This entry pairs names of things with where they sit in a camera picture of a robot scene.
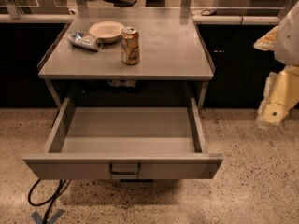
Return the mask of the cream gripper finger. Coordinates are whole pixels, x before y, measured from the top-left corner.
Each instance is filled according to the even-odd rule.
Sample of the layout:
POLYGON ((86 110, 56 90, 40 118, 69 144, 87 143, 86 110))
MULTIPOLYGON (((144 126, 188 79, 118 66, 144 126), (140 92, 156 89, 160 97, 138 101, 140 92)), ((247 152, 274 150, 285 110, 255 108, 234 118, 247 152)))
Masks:
POLYGON ((261 129, 278 126, 299 103, 299 67, 286 66, 266 80, 256 124, 261 129))
POLYGON ((253 47, 262 51, 273 51, 275 48, 275 41, 277 36, 278 27, 275 26, 268 33, 261 38, 257 39, 253 47))

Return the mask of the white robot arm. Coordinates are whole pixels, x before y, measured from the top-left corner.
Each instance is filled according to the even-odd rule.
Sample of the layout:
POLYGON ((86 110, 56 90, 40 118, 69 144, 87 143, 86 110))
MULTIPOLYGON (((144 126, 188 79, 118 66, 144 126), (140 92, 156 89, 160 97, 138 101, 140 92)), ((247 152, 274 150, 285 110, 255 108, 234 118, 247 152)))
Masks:
POLYGON ((299 2, 253 47, 273 51, 275 59, 285 65, 278 74, 270 72, 264 86, 256 123, 267 129, 278 126, 299 103, 299 2))

